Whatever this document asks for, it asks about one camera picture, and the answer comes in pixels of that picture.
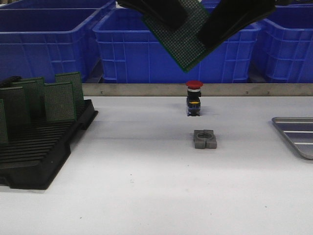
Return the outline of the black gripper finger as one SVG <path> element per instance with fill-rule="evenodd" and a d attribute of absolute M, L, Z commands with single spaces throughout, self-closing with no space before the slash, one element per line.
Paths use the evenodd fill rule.
<path fill-rule="evenodd" d="M 222 0 L 199 30 L 199 41 L 214 50 L 248 25 L 262 20 L 275 10 L 274 0 Z"/>
<path fill-rule="evenodd" d="M 171 30 L 179 29 L 188 18 L 179 0 L 118 0 L 117 3 L 152 17 Z"/>

